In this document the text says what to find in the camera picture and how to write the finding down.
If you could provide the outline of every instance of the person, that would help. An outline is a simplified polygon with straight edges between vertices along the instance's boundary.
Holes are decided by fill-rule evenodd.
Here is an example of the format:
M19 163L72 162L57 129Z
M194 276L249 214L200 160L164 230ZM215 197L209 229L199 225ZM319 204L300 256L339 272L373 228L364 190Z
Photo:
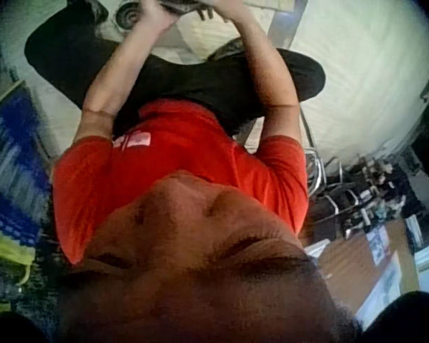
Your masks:
M74 264L61 335L351 342L358 325L297 238L307 210L300 101L322 89L322 68L276 50L242 1L203 2L237 27L245 53L196 66L149 55L178 20L156 0L141 1L119 46L95 37L105 15L91 1L27 41L29 63L82 108L54 168L56 231ZM231 136L261 115L251 155Z

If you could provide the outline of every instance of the tile floor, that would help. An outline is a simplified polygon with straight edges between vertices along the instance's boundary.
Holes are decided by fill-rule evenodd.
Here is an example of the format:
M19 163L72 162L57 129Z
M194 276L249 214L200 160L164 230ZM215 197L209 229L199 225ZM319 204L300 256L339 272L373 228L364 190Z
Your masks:
M101 2L114 13L119 0ZM338 155L349 163L358 154L388 153L418 122L425 106L419 93L429 79L429 23L411 1L247 2L266 7L253 11L277 46L291 46L325 68L324 91L302 104L325 159ZM38 96L55 154L71 144L79 110L27 64L24 45L30 33L65 3L14 0L0 8L0 42L5 60ZM289 13L283 15L271 7ZM299 11L304 8L297 28ZM280 24L280 16L289 19L291 25ZM109 39L121 39L112 31L111 22L102 33ZM189 14L176 31L163 38L154 53L176 63L197 63L236 36L235 28L219 17L201 22L195 14ZM258 121L248 141L252 149L257 145L260 127Z

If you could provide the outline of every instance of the red t-shirt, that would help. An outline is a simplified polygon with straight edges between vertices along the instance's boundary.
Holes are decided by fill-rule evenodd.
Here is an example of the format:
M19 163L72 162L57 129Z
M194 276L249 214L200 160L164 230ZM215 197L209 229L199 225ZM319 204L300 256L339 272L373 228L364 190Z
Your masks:
M71 263L82 259L95 229L115 209L181 169L239 188L300 231L308 201L305 155L297 141L270 137L251 155L198 104L159 100L139 112L144 121L128 134L113 142L82 139L54 168L56 230Z

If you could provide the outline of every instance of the wooden surface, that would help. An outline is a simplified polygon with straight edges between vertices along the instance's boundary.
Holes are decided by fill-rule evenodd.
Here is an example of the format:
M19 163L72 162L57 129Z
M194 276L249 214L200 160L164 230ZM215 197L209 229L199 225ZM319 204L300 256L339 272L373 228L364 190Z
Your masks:
M397 251L399 256L403 273L402 293L418 290L418 275L413 256L408 250L403 221L389 222L386 229L391 253ZM356 313L378 282L391 256L375 266L367 237L359 233L349 241L337 239L329 244L319 258L318 266L326 278L331 295Z

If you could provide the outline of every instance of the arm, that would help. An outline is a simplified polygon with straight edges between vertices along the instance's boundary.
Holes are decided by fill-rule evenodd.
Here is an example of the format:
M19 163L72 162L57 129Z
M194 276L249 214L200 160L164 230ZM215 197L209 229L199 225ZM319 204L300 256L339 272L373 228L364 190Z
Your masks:
M237 27L245 45L256 92L266 109L261 141L288 136L301 142L300 105L282 57L242 0L204 0Z
M97 74L87 91L74 141L88 136L111 139L113 123L124 105L149 53L178 17L157 0L142 0L142 19Z

